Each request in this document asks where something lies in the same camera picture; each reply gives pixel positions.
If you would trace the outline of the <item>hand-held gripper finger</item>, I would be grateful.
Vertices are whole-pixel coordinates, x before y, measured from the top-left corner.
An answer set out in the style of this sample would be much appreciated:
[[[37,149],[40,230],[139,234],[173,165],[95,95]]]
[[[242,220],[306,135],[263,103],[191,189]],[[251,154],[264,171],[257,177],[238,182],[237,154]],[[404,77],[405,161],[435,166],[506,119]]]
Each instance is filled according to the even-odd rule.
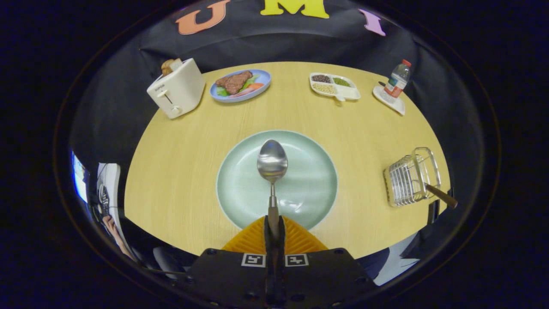
[[[184,276],[193,296],[220,309],[275,306],[275,239],[257,219],[221,249],[206,249]]]
[[[274,238],[274,306],[277,309],[344,309],[378,289],[344,248],[325,248],[311,233],[280,216]]]

